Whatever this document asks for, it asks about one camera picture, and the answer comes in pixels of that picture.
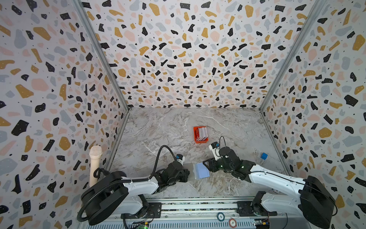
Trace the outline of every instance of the terrazzo wall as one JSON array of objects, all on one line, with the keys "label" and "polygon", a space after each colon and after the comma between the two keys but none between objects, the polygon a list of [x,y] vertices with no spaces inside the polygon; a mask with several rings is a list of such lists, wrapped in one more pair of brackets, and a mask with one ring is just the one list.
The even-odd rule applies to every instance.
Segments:
[{"label": "terrazzo wall", "polygon": [[0,2],[0,228],[73,228],[122,107],[70,1]]},{"label": "terrazzo wall", "polygon": [[310,0],[83,1],[129,107],[258,107]]},{"label": "terrazzo wall", "polygon": [[365,1],[326,4],[264,115],[291,171],[336,199],[331,228],[365,228]]}]

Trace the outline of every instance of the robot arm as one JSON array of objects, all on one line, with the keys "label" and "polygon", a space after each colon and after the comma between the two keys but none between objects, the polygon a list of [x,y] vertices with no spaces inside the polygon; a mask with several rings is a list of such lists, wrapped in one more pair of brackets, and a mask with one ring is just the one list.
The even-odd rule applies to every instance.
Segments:
[{"label": "robot arm", "polygon": [[287,195],[258,192],[251,204],[253,213],[268,215],[269,212],[279,211],[303,215],[310,223],[329,228],[335,200],[317,178],[291,177],[254,162],[240,160],[234,150],[227,146],[220,148],[217,142],[209,148],[214,157],[203,162],[209,171],[222,170],[240,180],[262,184]]}]

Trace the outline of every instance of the marble floor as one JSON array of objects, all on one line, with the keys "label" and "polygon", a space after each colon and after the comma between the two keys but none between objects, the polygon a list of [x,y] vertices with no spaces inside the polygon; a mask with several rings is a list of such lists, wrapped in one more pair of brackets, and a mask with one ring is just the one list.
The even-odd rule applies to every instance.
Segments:
[{"label": "marble floor", "polygon": [[[194,142],[194,126],[208,127],[207,143]],[[174,154],[184,155],[184,163],[202,162],[213,157],[208,145],[219,141],[221,135],[240,159],[255,162],[265,152],[268,158],[262,166],[284,173],[258,110],[247,108],[132,108],[111,171],[121,170],[129,177],[150,175],[161,145],[169,146]],[[157,170],[166,168],[172,160],[169,151],[163,149]],[[208,178],[177,183],[146,197],[255,196],[258,191],[269,190],[218,171]]]}]

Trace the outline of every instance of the black cable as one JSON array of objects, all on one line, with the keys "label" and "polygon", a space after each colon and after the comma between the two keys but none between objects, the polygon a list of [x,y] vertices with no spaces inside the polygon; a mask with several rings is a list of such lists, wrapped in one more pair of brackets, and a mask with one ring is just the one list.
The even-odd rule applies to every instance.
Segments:
[{"label": "black cable", "polygon": [[286,213],[286,224],[282,229],[285,229],[285,227],[287,226],[287,223],[288,223],[288,216],[287,216],[287,213]]},{"label": "black cable", "polygon": [[[315,189],[315,188],[313,188],[313,187],[311,187],[311,186],[309,186],[309,185],[307,185],[307,184],[302,184],[302,183],[297,182],[297,181],[292,181],[292,180],[290,180],[290,179],[287,179],[287,178],[281,177],[281,176],[276,175],[276,174],[273,174],[273,173],[269,173],[269,172],[266,172],[266,171],[253,171],[252,173],[268,173],[268,174],[271,174],[271,175],[275,175],[275,176],[277,176],[277,177],[280,177],[280,178],[282,178],[282,179],[288,180],[288,181],[290,181],[290,182],[295,182],[295,183],[297,183],[297,184],[301,184],[301,185],[307,186],[307,187],[309,187],[309,188],[312,188],[312,189],[316,190],[316,191],[317,191],[317,192],[319,192],[320,194],[323,194],[321,191],[319,191],[319,190],[317,190],[317,189]],[[336,203],[335,203],[331,198],[329,198],[328,196],[326,196],[326,195],[324,195],[324,196],[325,196],[326,198],[328,198],[328,199],[332,202],[332,204],[336,207],[336,213],[334,213],[334,215],[332,215],[332,216],[335,216],[335,215],[338,213],[338,208],[337,208],[337,206],[336,206]]]}]

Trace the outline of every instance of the orange container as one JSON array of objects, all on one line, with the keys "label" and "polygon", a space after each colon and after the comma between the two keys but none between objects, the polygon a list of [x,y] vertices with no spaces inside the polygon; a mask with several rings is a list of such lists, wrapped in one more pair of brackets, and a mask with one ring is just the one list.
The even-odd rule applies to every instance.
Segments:
[{"label": "orange container", "polygon": [[198,128],[199,127],[206,127],[206,126],[195,126],[193,127],[193,133],[194,133],[194,141],[198,144],[198,143],[206,143],[208,142],[208,138],[206,138],[206,140],[204,141],[196,141],[197,137],[199,136],[198,135]]}]

